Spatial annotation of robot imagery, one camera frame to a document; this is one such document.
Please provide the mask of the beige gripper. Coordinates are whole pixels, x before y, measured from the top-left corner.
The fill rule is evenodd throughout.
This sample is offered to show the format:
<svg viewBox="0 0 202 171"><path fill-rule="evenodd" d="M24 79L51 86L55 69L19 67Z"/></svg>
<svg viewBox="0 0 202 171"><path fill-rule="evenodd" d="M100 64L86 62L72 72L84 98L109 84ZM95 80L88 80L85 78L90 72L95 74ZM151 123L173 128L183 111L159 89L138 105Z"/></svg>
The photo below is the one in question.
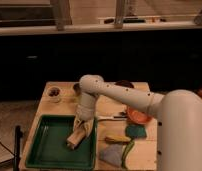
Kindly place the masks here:
<svg viewBox="0 0 202 171"><path fill-rule="evenodd" d="M83 121L78 116L76 116L74 118L73 131L71 135L66 139L66 142L71 142L78 146L85 137L88 137L91 134L93 124L93 119Z"/></svg>

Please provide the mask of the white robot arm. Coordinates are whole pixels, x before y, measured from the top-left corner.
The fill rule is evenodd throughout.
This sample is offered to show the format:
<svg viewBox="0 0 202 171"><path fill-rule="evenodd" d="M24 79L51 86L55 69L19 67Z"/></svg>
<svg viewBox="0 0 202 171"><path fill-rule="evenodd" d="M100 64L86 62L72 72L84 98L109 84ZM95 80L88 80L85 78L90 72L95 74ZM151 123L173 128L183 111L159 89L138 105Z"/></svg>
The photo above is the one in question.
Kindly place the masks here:
<svg viewBox="0 0 202 171"><path fill-rule="evenodd" d="M198 95L183 89L163 95L118 86L99 75L82 76L79 86L74 128L95 117L97 100L104 95L158 121L157 171L202 171L202 99Z"/></svg>

